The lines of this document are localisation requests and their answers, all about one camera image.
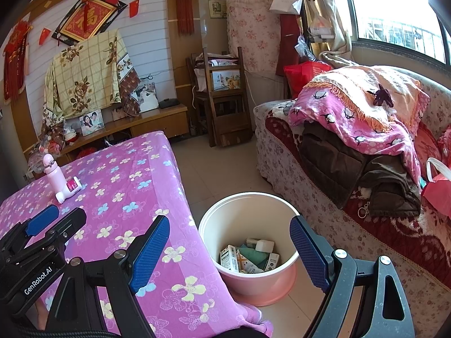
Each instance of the sofa backrest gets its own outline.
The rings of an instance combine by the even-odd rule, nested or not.
[[[413,77],[423,85],[423,91],[429,95],[431,101],[423,115],[422,122],[438,139],[448,124],[451,123],[451,90],[416,72],[399,67],[392,68]]]

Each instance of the purple tablecloth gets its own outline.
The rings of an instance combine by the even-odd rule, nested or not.
[[[156,337],[212,337],[242,325],[270,335],[270,325],[258,324],[258,310],[232,300],[212,263],[163,132],[86,156],[63,167],[63,172],[66,178],[77,176],[83,189],[58,205],[47,178],[34,181],[1,205],[0,235],[50,204],[58,206],[60,218],[81,207],[87,222],[69,240],[65,256],[67,261],[80,256],[88,262],[127,248],[157,215],[164,214],[171,225],[168,244],[148,284],[137,293]],[[48,309],[56,287],[57,283],[42,295]],[[100,288],[99,295],[109,330],[118,332],[106,289]]]

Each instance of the trash bin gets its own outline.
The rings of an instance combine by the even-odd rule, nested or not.
[[[231,195],[214,204],[204,215],[199,233],[232,296],[239,302],[266,306],[282,299],[296,280],[298,253],[289,235],[291,219],[298,211],[285,200],[266,193]],[[240,246],[251,237],[275,242],[279,267],[272,271],[236,273],[220,265],[220,252]]]

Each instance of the white bag handle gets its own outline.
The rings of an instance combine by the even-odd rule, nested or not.
[[[448,167],[442,163],[440,160],[437,160],[436,158],[429,158],[426,162],[426,172],[428,174],[428,180],[433,181],[434,178],[432,178],[431,173],[431,164],[434,165],[434,167],[449,181],[451,181],[451,170],[448,169]]]

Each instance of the pink bag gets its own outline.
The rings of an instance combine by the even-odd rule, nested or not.
[[[431,164],[439,174],[432,179]],[[435,158],[429,158],[426,162],[426,172],[429,183],[424,187],[421,196],[440,213],[451,218],[451,170]]]

